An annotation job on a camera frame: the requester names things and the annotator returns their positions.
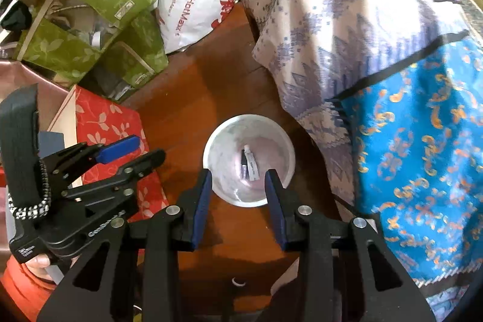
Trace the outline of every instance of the metal screw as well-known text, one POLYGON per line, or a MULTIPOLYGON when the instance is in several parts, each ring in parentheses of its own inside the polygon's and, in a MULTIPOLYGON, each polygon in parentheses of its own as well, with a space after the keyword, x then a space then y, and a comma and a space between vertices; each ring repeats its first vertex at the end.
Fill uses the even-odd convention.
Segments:
POLYGON ((354 225, 357 227, 357 228, 364 228, 366 225, 367 225, 367 221, 364 220, 363 218, 360 218, 360 217, 356 217, 354 219, 354 225))
POLYGON ((124 225, 124 219, 122 217, 113 218, 110 222, 110 226, 113 228, 120 228, 124 225))
POLYGON ((299 206, 297 211, 303 216, 308 216, 309 214, 312 214, 312 208, 307 205, 299 206))
POLYGON ((181 211, 179 206, 176 205, 170 205, 166 208, 166 213, 170 216, 174 216, 175 214, 178 214, 181 211))

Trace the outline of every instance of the human hand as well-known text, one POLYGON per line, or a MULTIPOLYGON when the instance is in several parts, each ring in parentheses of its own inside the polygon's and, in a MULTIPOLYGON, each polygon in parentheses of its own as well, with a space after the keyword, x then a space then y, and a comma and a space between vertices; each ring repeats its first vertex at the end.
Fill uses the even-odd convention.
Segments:
MULTIPOLYGON (((72 259, 71 267, 78 259, 79 257, 72 259)), ((42 280, 54 281, 45 270, 46 267, 50 266, 50 259, 46 254, 39 254, 33 257, 30 261, 25 262, 25 266, 36 277, 42 280)))

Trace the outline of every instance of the blue patterned fabric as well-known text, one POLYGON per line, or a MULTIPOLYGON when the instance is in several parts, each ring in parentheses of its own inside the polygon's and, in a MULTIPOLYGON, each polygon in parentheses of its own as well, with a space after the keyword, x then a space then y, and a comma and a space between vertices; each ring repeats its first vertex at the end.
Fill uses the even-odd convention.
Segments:
POLYGON ((483 51, 471 38, 341 102, 352 125, 356 207, 380 212, 411 276, 483 258, 483 51))

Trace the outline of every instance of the blue gripper pad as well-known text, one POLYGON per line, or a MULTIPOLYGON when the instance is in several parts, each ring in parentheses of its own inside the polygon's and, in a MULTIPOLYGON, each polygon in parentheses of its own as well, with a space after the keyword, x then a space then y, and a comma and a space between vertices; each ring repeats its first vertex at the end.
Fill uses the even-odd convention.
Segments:
POLYGON ((101 164, 108 164, 134 152, 137 148, 139 148, 139 137, 137 135, 130 135, 129 137, 101 148, 96 157, 96 161, 101 164))
POLYGON ((283 191, 277 171, 270 169, 265 173, 265 194, 269 205, 270 219, 275 240, 282 250, 287 248, 286 221, 276 189, 283 191))
POLYGON ((191 237, 191 245, 195 250, 203 238, 205 231, 206 218, 208 216, 208 207, 210 204, 210 196, 212 190, 212 174, 209 170, 203 175, 201 184, 201 194, 198 200, 196 211, 193 218, 193 234, 191 237))

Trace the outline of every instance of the leaf pattern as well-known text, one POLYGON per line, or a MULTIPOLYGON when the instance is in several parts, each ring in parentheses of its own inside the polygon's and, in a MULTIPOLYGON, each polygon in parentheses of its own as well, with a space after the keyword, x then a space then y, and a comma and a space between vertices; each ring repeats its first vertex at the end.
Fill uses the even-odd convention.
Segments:
POLYGON ((111 127, 113 128, 114 132, 118 135, 118 136, 121 136, 121 132, 119 131, 119 129, 114 126, 114 125, 111 125, 111 127))
POLYGON ((47 40, 42 40, 40 42, 40 51, 42 51, 43 53, 46 53, 47 52, 47 47, 49 45, 49 42, 47 40))
POLYGON ((54 40, 52 43, 50 43, 47 46, 47 52, 57 50, 63 42, 64 42, 64 40, 62 40, 62 39, 56 39, 56 40, 54 40))
POLYGON ((112 113, 119 113, 119 114, 122 114, 122 110, 121 108, 119 108, 117 105, 115 105, 114 103, 112 103, 110 106, 109 106, 109 109, 112 113))
POLYGON ((87 134, 88 140, 92 142, 93 144, 105 144, 106 143, 106 138, 101 138, 101 134, 99 132, 96 132, 96 135, 93 136, 92 134, 87 134))
POLYGON ((142 139, 139 140, 139 149, 141 150, 141 154, 147 153, 144 141, 142 139))

